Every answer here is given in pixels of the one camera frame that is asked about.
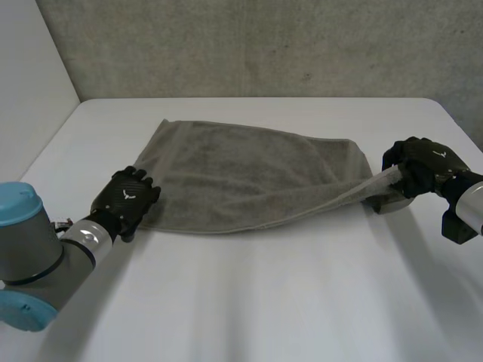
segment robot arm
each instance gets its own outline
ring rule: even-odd
[[[158,200],[144,170],[114,174],[91,213],[59,239],[42,200],[25,183],[0,185],[0,320],[21,330],[43,330],[109,254],[118,235],[134,238],[143,216]]]
[[[452,149],[426,138],[398,141],[383,156],[383,170],[398,165],[393,185],[406,198],[434,192],[449,203],[441,233],[463,244],[482,233],[483,176],[473,173]]]

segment table surface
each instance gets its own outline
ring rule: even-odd
[[[476,172],[482,154],[425,99],[90,100],[29,169],[52,219],[80,219],[163,118],[350,138],[378,172],[396,140],[428,137]],[[483,355],[483,240],[440,234],[444,200],[378,216],[361,204],[225,236],[116,242],[41,333],[0,325],[2,361],[466,361]]]

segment logo on robotic hand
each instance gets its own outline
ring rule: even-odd
[[[130,196],[126,193],[126,190],[122,190],[122,193],[124,194],[124,199],[128,200],[130,198],[136,198],[136,195]]]
[[[438,156],[441,156],[441,157],[443,157],[443,158],[446,158],[446,151],[444,151],[443,153],[439,153],[439,152],[433,151],[432,153],[435,153],[435,154],[437,154]]]

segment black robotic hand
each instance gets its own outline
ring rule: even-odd
[[[145,170],[132,166],[114,173],[92,203],[89,219],[109,220],[111,225],[115,224],[111,229],[116,229],[123,241],[132,241],[144,215],[161,193],[160,187],[152,187],[152,178],[145,176]]]
[[[452,149],[427,138],[397,141],[383,156],[383,170],[398,165],[403,180],[393,187],[406,198],[427,192],[441,196],[442,186],[454,175],[469,171]]]

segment towel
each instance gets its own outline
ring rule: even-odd
[[[259,127],[164,120],[135,165],[162,187],[142,227],[220,234],[265,229],[369,198],[404,199],[351,140]]]

